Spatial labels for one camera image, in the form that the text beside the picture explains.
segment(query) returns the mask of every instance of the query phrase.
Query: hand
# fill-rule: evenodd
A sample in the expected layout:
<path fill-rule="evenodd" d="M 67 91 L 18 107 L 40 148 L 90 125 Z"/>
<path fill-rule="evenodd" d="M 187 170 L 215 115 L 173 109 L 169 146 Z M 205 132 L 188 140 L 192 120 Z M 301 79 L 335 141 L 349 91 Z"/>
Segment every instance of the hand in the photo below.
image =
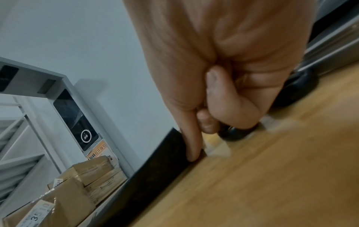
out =
<path fill-rule="evenodd" d="M 246 129 L 299 63 L 315 0 L 124 0 L 194 161 L 220 122 Z"/>

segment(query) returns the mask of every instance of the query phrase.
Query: black edge strip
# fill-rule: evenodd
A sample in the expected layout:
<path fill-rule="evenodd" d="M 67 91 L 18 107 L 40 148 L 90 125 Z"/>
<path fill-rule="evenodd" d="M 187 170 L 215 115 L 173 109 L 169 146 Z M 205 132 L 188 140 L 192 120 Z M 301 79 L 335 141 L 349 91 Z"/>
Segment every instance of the black edge strip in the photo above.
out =
<path fill-rule="evenodd" d="M 90 227 L 126 226 L 189 166 L 182 134 L 172 129 L 143 166 L 91 221 Z"/>

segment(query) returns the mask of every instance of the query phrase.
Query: wooden floor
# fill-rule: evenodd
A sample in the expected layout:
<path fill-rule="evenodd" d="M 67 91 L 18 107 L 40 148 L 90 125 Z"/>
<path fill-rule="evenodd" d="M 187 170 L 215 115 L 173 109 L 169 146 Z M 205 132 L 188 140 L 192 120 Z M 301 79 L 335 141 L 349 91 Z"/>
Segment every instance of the wooden floor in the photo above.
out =
<path fill-rule="evenodd" d="M 359 227 L 359 64 L 215 147 L 133 227 Z"/>

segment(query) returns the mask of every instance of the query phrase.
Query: caster wheel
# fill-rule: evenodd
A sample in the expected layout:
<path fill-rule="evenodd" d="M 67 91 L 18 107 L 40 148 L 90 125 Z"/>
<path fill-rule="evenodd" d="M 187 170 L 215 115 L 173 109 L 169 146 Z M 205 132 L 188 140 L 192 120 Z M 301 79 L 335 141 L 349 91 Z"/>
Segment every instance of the caster wheel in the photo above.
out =
<path fill-rule="evenodd" d="M 256 124 L 250 129 L 237 129 L 228 125 L 224 125 L 222 129 L 217 133 L 225 141 L 238 141 L 245 138 L 251 132 L 253 132 L 258 127 Z"/>
<path fill-rule="evenodd" d="M 273 103 L 273 107 L 287 107 L 313 91 L 319 83 L 317 75 L 309 70 L 293 73 L 284 83 Z"/>

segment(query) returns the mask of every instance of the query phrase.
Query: finger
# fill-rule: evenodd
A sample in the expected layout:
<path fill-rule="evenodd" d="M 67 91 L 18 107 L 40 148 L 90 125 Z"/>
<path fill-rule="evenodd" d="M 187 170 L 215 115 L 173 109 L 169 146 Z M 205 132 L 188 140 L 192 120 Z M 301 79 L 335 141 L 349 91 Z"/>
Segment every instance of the finger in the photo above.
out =
<path fill-rule="evenodd" d="M 181 110 L 171 104 L 168 104 L 167 107 L 181 130 L 183 139 L 187 146 L 187 159 L 188 161 L 193 162 L 198 159 L 203 144 L 202 133 L 197 121 L 196 111 Z"/>
<path fill-rule="evenodd" d="M 253 127 L 268 111 L 281 89 L 277 86 L 244 86 L 239 92 L 231 76 L 219 66 L 212 67 L 206 75 L 207 105 L 210 114 L 219 121 L 239 128 Z"/>
<path fill-rule="evenodd" d="M 197 112 L 197 120 L 204 133 L 214 134 L 220 130 L 220 122 L 212 117 L 207 108 Z"/>

